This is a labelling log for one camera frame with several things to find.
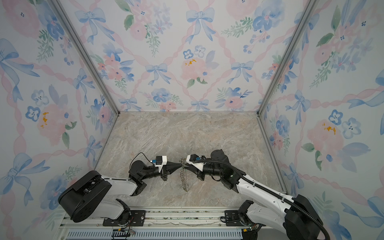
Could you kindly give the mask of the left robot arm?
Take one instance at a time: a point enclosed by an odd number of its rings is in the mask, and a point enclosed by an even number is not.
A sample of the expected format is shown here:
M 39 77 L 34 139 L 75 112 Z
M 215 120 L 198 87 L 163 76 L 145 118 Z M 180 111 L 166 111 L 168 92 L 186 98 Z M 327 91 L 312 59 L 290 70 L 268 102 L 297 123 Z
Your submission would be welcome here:
M 129 169 L 127 179 L 106 177 L 97 171 L 90 171 L 66 189 L 58 198 L 58 203 L 70 219 L 79 223 L 88 218 L 104 218 L 118 226 L 127 226 L 133 219 L 130 207 L 120 199 L 109 201 L 109 196 L 137 196 L 145 189 L 145 179 L 168 175 L 182 167 L 180 163 L 169 162 L 166 156 L 157 156 L 147 166 L 135 161 Z

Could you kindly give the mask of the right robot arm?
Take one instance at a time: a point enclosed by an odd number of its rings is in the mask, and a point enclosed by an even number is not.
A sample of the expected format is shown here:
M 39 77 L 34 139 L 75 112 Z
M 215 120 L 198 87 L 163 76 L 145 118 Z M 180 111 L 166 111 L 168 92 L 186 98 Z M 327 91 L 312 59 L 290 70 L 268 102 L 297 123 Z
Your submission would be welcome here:
M 185 168 L 201 181 L 205 176 L 219 176 L 219 181 L 229 190 L 252 199 L 239 208 L 245 225 L 261 224 L 286 233 L 290 240 L 330 239 L 323 221 L 310 201 L 275 191 L 236 168 L 223 150 L 215 150 L 210 158 L 188 155 Z

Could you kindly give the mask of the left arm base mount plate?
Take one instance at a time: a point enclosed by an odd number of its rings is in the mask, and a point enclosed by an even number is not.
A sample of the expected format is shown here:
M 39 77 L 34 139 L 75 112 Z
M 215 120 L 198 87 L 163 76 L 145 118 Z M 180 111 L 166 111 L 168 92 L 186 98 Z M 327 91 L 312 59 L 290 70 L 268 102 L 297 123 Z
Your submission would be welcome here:
M 114 219 L 105 218 L 104 227 L 143 227 L 146 218 L 145 210 L 131 210 L 131 208 L 122 200 L 116 199 L 118 206 L 123 211 Z

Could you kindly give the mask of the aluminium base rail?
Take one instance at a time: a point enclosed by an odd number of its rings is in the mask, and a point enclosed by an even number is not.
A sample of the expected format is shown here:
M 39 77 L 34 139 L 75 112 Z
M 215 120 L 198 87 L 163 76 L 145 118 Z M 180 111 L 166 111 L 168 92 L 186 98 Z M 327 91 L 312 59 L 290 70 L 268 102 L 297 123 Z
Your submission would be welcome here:
M 139 214 L 123 230 L 104 226 L 104 220 L 91 217 L 74 223 L 62 221 L 55 240 L 286 240 L 285 232 L 266 224 L 230 226 L 224 217 L 235 208 L 223 207 L 133 207 Z

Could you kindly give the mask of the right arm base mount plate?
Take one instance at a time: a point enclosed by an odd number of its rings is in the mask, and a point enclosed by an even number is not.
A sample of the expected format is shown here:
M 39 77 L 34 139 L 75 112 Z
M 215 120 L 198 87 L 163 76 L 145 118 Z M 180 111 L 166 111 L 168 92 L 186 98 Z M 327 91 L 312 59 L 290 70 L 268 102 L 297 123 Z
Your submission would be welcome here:
M 251 217 L 248 216 L 257 207 L 260 208 L 261 206 L 251 200 L 245 200 L 238 210 L 225 210 L 224 216 L 220 217 L 220 221 L 226 224 L 227 227 L 265 227 L 266 225 L 264 224 L 253 222 Z

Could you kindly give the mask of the aluminium corner post left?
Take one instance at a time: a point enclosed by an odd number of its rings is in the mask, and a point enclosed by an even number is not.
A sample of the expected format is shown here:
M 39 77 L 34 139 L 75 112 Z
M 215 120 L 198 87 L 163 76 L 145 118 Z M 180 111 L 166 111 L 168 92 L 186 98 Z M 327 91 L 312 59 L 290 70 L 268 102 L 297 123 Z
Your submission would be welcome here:
M 96 66 L 92 62 L 92 59 L 88 51 L 86 50 L 84 44 L 82 43 L 79 34 L 77 33 L 75 27 L 70 21 L 69 16 L 64 10 L 62 4 L 60 3 L 60 1 L 52 1 L 52 0 L 48 1 L 48 4 L 52 8 L 53 12 L 57 15 L 60 23 L 63 25 L 63 28 L 68 32 L 71 40 L 74 42 L 75 48 L 79 53 L 79 55 L 81 56 L 81 60 L 84 62 L 85 66 L 91 73 L 96 84 L 98 85 L 102 94 L 106 98 L 108 104 L 112 107 L 113 112 L 118 116 L 120 114 L 120 111 L 118 110 L 117 105 L 115 104 L 111 94 L 109 93 L 107 86 L 104 84 L 103 80 L 101 79 Z

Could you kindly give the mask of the aluminium corner post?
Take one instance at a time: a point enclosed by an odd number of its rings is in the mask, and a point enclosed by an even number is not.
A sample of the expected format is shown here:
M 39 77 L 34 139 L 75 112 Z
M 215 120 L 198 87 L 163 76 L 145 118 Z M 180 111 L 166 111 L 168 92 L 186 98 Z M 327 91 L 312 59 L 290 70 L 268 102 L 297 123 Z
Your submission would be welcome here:
M 273 92 L 274 92 L 274 89 L 275 89 L 276 85 L 279 83 L 280 77 L 283 75 L 285 68 L 289 65 L 289 61 L 290 61 L 294 51 L 296 50 L 296 47 L 298 45 L 298 41 L 301 38 L 301 36 L 303 35 L 303 32 L 310 21 L 310 18 L 314 14 L 314 11 L 315 11 L 317 4 L 318 4 L 318 1 L 310 0 L 310 1 L 308 1 L 306 7 L 304 8 L 304 11 L 301 15 L 301 18 L 299 19 L 300 21 L 297 24 L 295 31 L 292 35 L 292 38 L 289 41 L 289 44 L 287 45 L 287 48 L 286 48 L 286 50 L 282 56 L 282 61 L 279 65 L 279 67 L 277 68 L 277 71 L 274 74 L 274 77 L 272 78 L 272 80 L 271 80 L 271 82 L 267 88 L 267 92 L 266 92 L 266 94 L 263 98 L 263 101 L 259 107 L 259 110 L 257 112 L 258 117 L 262 116 L 263 113 L 266 111 L 267 105 L 269 103 L 269 100 L 270 100 Z
M 77 33 L 75 27 L 70 21 L 69 16 L 64 10 L 62 4 L 60 3 L 60 1 L 52 1 L 52 0 L 48 1 L 48 4 L 52 8 L 53 12 L 57 15 L 60 23 L 63 25 L 63 28 L 68 32 L 71 40 L 74 42 L 75 48 L 79 53 L 79 55 L 81 56 L 81 60 L 84 62 L 85 66 L 91 73 L 96 84 L 98 85 L 102 94 L 106 98 L 108 104 L 112 107 L 113 112 L 118 116 L 120 114 L 120 111 L 118 110 L 117 105 L 115 104 L 111 94 L 109 93 L 107 86 L 104 84 L 103 80 L 101 79 L 96 66 L 92 62 L 92 59 L 88 51 L 86 50 L 84 44 L 82 43 L 79 34 Z

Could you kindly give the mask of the aluminium corner post right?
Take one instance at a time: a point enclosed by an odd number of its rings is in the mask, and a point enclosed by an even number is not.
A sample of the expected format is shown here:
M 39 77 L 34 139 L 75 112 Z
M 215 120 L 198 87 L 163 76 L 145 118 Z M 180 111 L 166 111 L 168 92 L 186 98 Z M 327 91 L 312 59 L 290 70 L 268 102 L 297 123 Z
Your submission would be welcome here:
M 287 45 L 287 48 L 286 48 L 286 50 L 282 56 L 282 61 L 279 65 L 279 67 L 277 68 L 277 71 L 274 74 L 274 77 L 272 78 L 272 80 L 271 80 L 271 82 L 267 88 L 267 92 L 266 92 L 266 94 L 263 98 L 263 101 L 259 107 L 259 110 L 257 112 L 258 117 L 262 116 L 263 113 L 266 111 L 267 105 L 269 103 L 269 100 L 270 100 L 273 92 L 274 92 L 274 89 L 275 89 L 276 85 L 279 83 L 280 77 L 283 75 L 285 68 L 289 65 L 289 61 L 290 61 L 294 51 L 296 50 L 296 47 L 298 45 L 298 41 L 301 38 L 301 36 L 303 35 L 303 32 L 310 21 L 310 18 L 314 14 L 314 11 L 315 11 L 317 4 L 318 4 L 318 1 L 310 0 L 310 1 L 308 1 L 306 7 L 304 8 L 304 11 L 301 15 L 301 18 L 299 19 L 300 21 L 297 24 L 295 31 L 292 35 L 292 38 L 289 41 L 289 44 Z

